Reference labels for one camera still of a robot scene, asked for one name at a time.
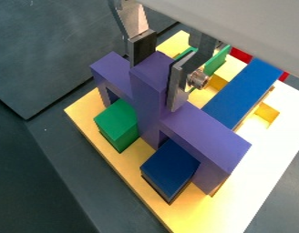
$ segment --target purple beam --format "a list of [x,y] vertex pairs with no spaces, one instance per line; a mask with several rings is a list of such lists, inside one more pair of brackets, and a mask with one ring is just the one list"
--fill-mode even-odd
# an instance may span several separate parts
[[130,70],[139,133],[154,149],[167,139],[159,132],[159,119],[170,112],[166,108],[166,93],[171,63],[170,57],[155,52]]
[[189,102],[162,118],[160,129],[201,161],[193,181],[210,194],[231,174],[251,144]]
[[111,91],[134,106],[130,84],[130,61],[118,53],[111,52],[90,67],[104,105],[110,106],[115,100],[112,95],[110,95]]

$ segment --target green block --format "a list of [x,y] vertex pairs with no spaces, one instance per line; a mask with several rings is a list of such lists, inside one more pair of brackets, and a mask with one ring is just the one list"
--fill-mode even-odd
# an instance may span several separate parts
[[122,153],[139,137],[132,106],[123,99],[119,99],[94,120],[103,136]]
[[226,46],[221,52],[206,62],[203,72],[211,76],[215,70],[225,64],[226,56],[230,54],[231,46]]
[[[176,57],[175,60],[181,60],[183,56],[193,52],[197,52],[197,48],[189,47]],[[207,76],[211,76],[215,70],[223,65],[226,56],[229,55],[231,46],[226,46],[219,53],[206,62],[203,72]]]

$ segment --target blue rectangular block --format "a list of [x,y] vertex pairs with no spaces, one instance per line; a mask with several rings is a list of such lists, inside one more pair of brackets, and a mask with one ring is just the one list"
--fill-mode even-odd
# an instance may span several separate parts
[[254,58],[202,110],[233,129],[281,74],[279,69]]
[[198,166],[198,160],[171,139],[143,163],[143,177],[168,203],[189,184]]

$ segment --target wooden board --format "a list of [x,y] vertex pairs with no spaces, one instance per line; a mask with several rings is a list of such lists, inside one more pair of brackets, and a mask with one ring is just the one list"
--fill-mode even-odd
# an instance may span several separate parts
[[67,107],[65,113],[170,231],[238,233],[249,226],[299,149],[299,92],[277,82],[265,103],[279,116],[269,127],[255,115],[245,121],[238,134],[253,146],[214,198],[191,184],[172,205],[142,178],[140,165],[155,150],[139,138],[118,154],[99,132],[92,120],[104,110],[99,90]]

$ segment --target metal gripper jaw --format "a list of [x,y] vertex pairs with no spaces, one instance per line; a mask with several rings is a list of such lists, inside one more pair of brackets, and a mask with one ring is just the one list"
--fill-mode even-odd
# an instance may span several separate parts
[[210,82],[201,67],[213,57],[217,39],[193,29],[189,44],[198,51],[187,54],[170,66],[167,108],[172,112],[187,101],[191,89],[202,89]]
[[135,0],[108,0],[120,28],[130,66],[136,66],[156,51],[156,32],[150,29],[143,5]]

